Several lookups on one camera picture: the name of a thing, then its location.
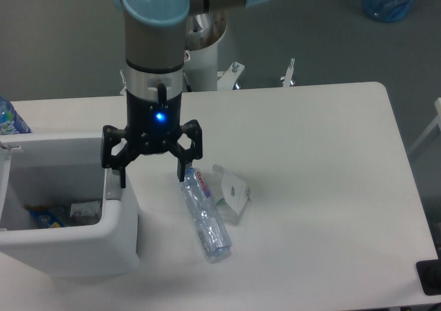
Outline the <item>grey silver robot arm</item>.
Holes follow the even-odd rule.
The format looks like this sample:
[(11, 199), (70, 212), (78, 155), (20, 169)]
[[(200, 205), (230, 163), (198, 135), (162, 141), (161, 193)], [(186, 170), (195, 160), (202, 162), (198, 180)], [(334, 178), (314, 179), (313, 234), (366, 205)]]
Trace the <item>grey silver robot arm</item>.
[(126, 185), (126, 167), (141, 155), (171, 153), (177, 177), (203, 155), (203, 132), (197, 120), (181, 123), (187, 20), (270, 0), (113, 0), (123, 13), (127, 70), (127, 124), (106, 125), (101, 165)]

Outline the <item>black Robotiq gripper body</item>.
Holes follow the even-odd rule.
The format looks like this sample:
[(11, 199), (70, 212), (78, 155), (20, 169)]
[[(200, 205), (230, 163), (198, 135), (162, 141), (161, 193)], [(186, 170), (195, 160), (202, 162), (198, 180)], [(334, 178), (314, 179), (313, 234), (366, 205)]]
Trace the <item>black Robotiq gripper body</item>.
[(161, 154), (167, 144), (176, 144), (182, 135), (181, 99), (178, 95), (165, 103), (140, 99), (131, 93), (127, 99), (125, 138), (129, 147), (142, 154)]

